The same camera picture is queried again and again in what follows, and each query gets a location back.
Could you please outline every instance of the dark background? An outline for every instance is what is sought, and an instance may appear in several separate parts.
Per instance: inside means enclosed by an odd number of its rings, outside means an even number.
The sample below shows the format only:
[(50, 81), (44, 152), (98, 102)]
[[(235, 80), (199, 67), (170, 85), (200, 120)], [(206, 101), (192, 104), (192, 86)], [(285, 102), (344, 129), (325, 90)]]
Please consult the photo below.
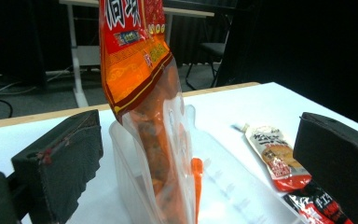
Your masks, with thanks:
[(255, 5), (233, 19), (217, 85), (277, 82), (358, 122), (358, 0)]
[[(183, 2), (237, 9), (228, 12), (234, 18), (218, 86), (274, 81), (358, 122), (358, 0)], [(77, 44), (98, 45), (98, 8), (74, 7), (74, 14)], [(178, 66), (206, 62), (197, 48), (202, 21), (173, 17), (170, 48)], [(225, 40), (219, 30), (212, 37)], [(71, 64), (66, 5), (0, 0), (0, 74), (46, 88), (46, 71)]]

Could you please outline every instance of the white tabletop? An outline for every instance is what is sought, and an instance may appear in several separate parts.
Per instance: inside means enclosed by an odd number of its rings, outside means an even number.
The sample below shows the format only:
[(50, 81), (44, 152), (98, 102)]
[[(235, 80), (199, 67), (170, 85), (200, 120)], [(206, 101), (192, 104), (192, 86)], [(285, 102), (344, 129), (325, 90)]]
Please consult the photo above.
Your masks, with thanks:
[[(232, 124), (248, 122), (251, 125), (267, 124), (278, 127), (292, 146), (296, 141), (299, 117), (303, 112), (337, 119), (358, 131), (358, 123), (276, 83), (190, 96), (185, 98), (185, 103), (196, 108), (196, 127), (209, 133), (277, 195), (281, 194), (272, 186), (266, 167), (243, 140), (242, 133), (231, 128)], [(1, 127), (0, 171), (10, 175), (13, 172), (11, 157), (64, 119), (47, 119)], [(96, 177), (88, 183), (70, 223), (130, 223), (117, 192), (112, 141), (108, 133), (115, 118), (110, 110), (104, 110), (100, 111), (100, 120), (104, 150), (100, 160), (101, 168)], [(96, 205), (101, 209), (95, 212)]]

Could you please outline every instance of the black sponge block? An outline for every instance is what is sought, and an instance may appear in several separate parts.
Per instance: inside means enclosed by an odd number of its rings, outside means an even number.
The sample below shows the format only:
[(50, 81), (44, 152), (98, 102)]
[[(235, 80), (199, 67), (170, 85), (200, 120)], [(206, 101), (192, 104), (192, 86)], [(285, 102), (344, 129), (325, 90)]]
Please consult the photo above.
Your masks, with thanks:
[(293, 155), (358, 223), (358, 132), (337, 120), (303, 113)]
[(34, 198), (33, 223), (65, 223), (99, 169), (103, 144), (98, 110), (65, 119), (12, 158), (20, 184)]

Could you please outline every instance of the black chair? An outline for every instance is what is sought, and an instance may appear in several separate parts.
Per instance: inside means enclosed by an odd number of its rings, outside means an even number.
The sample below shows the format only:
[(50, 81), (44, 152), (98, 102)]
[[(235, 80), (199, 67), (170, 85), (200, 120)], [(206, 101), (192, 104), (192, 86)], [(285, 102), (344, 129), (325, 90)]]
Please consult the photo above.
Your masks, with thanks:
[[(202, 29), (203, 29), (203, 38), (199, 43), (199, 50), (207, 54), (207, 63), (211, 66), (213, 81), (211, 83), (211, 88), (215, 85), (217, 80), (217, 72), (218, 70), (214, 67), (214, 62), (221, 62), (223, 56), (225, 54), (226, 41), (228, 37), (228, 31), (231, 24), (231, 19), (229, 16), (224, 14), (215, 14), (212, 18), (206, 18), (203, 21)], [(218, 32), (217, 35), (222, 35), (224, 37), (224, 41), (222, 42), (212, 42), (213, 33)], [(194, 59), (192, 60), (190, 66), (188, 67), (186, 74), (186, 85), (191, 88), (193, 91), (196, 88), (190, 84), (188, 81), (188, 77), (190, 76), (191, 69), (194, 65)]]

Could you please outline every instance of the desk leg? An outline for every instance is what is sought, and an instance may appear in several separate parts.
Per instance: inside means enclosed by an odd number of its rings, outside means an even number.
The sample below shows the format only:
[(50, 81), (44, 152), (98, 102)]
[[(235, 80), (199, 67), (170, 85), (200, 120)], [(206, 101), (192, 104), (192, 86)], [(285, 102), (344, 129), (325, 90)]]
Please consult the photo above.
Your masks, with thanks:
[(173, 14), (168, 13), (166, 18), (167, 18), (167, 20), (166, 20), (166, 27), (165, 27), (165, 43), (167, 43), (167, 45), (169, 46), (170, 39), (171, 39)]
[(68, 20), (69, 20), (69, 33), (71, 36), (71, 47), (72, 47), (72, 63), (75, 73), (75, 87), (74, 94), (78, 107), (89, 106), (87, 102), (86, 95), (83, 92), (81, 85), (81, 76), (80, 76), (80, 63), (77, 57), (77, 43), (76, 43), (76, 33), (75, 33), (75, 23), (74, 23), (74, 11), (72, 10), (72, 5), (68, 5)]

